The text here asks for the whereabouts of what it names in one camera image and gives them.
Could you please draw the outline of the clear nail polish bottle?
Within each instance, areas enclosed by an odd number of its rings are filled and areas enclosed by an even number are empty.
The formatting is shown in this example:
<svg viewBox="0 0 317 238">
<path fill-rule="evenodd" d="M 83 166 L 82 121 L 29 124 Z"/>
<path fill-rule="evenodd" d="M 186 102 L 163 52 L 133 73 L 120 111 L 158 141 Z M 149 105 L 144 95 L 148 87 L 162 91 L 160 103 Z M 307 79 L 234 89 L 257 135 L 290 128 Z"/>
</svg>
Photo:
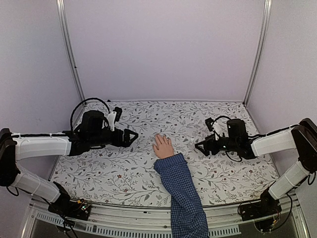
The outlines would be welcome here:
<svg viewBox="0 0 317 238">
<path fill-rule="evenodd" d="M 194 138 L 191 138 L 191 139 L 189 140 L 188 148 L 189 148 L 190 150 L 194 150 L 194 149 L 195 149 L 195 141 L 194 141 Z"/>
</svg>

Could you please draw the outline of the blue checkered sleeve forearm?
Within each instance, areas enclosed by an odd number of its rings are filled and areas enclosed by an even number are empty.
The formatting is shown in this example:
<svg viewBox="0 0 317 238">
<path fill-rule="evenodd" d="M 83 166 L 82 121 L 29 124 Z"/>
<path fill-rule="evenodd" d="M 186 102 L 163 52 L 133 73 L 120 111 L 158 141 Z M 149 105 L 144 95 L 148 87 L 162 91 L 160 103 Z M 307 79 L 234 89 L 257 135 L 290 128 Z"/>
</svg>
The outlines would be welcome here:
<svg viewBox="0 0 317 238">
<path fill-rule="evenodd" d="M 174 238 L 208 238 L 207 217 L 184 156 L 158 159 L 154 170 L 171 196 L 171 230 Z"/>
</svg>

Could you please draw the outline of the person's bare hand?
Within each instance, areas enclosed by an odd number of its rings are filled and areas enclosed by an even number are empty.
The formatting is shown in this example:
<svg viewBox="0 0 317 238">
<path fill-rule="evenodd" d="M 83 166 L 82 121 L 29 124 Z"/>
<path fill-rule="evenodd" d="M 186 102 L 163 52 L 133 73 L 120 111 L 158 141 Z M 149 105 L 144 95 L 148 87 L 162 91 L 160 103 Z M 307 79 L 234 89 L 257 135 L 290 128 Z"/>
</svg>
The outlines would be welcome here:
<svg viewBox="0 0 317 238">
<path fill-rule="evenodd" d="M 174 155 L 174 149 L 172 147 L 171 139 L 167 138 L 165 135 L 164 136 L 161 136 L 160 134 L 155 135 L 153 150 L 155 155 L 159 159 L 169 158 Z"/>
</svg>

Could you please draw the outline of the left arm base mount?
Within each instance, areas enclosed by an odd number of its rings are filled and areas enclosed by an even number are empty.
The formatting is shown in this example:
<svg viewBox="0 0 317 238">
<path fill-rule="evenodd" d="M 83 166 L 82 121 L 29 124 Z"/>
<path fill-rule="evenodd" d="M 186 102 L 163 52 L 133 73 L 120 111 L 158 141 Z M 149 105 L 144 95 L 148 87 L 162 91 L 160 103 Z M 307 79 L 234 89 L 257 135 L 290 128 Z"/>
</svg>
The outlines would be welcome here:
<svg viewBox="0 0 317 238">
<path fill-rule="evenodd" d="M 91 208 L 91 203 L 84 199 L 77 201 L 62 199 L 51 203 L 48 207 L 48 211 L 62 215 L 63 217 L 87 221 L 90 216 Z"/>
</svg>

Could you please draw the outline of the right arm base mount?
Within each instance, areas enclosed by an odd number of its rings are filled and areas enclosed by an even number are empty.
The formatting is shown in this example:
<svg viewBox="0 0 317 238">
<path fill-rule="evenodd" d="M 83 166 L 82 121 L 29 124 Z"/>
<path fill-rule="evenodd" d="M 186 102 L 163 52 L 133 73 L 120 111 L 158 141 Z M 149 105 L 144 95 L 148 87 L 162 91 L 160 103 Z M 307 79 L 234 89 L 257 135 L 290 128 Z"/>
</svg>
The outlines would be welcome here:
<svg viewBox="0 0 317 238">
<path fill-rule="evenodd" d="M 258 202 L 241 203 L 237 209 L 243 221 L 279 214 L 281 211 L 279 200 L 274 200 L 270 196 L 262 197 Z"/>
</svg>

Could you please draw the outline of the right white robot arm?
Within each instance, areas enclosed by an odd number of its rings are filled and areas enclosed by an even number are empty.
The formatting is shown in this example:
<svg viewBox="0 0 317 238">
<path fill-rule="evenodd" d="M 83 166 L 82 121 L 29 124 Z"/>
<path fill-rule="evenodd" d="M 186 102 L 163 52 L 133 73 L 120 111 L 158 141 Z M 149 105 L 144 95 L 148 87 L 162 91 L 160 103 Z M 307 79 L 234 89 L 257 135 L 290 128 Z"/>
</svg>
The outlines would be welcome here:
<svg viewBox="0 0 317 238">
<path fill-rule="evenodd" d="M 217 120 L 208 118 L 205 123 L 211 135 L 195 144 L 195 148 L 205 156 L 221 151 L 235 152 L 240 159 L 250 160 L 284 150 L 297 151 L 298 160 L 260 195 L 256 206 L 260 216 L 267 216 L 281 197 L 317 173 L 317 126 L 309 118 L 289 127 L 253 136 L 247 133 L 246 124 L 241 119 L 227 120 L 227 136 L 222 133 Z"/>
</svg>

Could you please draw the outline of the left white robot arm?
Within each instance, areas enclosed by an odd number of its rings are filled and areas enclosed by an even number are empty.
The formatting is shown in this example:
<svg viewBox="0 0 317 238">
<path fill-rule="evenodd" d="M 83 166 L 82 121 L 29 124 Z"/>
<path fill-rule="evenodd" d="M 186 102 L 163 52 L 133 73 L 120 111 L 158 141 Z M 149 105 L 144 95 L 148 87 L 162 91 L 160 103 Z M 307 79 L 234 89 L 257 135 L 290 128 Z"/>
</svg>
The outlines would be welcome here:
<svg viewBox="0 0 317 238">
<path fill-rule="evenodd" d="M 18 161 L 46 156 L 79 156 L 107 145 L 129 147 L 138 138 L 138 133 L 115 127 L 121 113 L 120 108 L 115 108 L 107 116 L 90 110 L 83 114 L 76 128 L 55 134 L 20 134 L 3 128 L 0 131 L 0 185 L 39 196 L 61 214 L 70 215 L 74 210 L 73 203 L 62 185 L 18 166 Z"/>
</svg>

